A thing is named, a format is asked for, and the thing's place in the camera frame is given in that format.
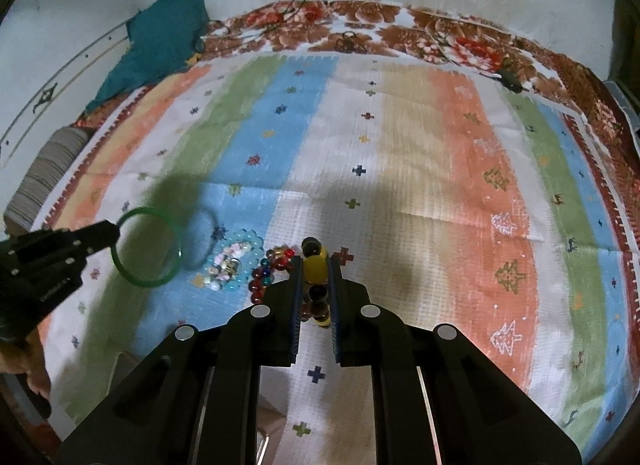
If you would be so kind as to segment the person's left hand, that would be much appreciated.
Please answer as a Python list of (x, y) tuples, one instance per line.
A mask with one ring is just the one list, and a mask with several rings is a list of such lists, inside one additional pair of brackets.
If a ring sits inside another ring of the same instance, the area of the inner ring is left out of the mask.
[(46, 369), (46, 359), (38, 329), (34, 329), (24, 341), (8, 343), (1, 341), (1, 372), (25, 374), (29, 389), (36, 395), (49, 399), (51, 379)]

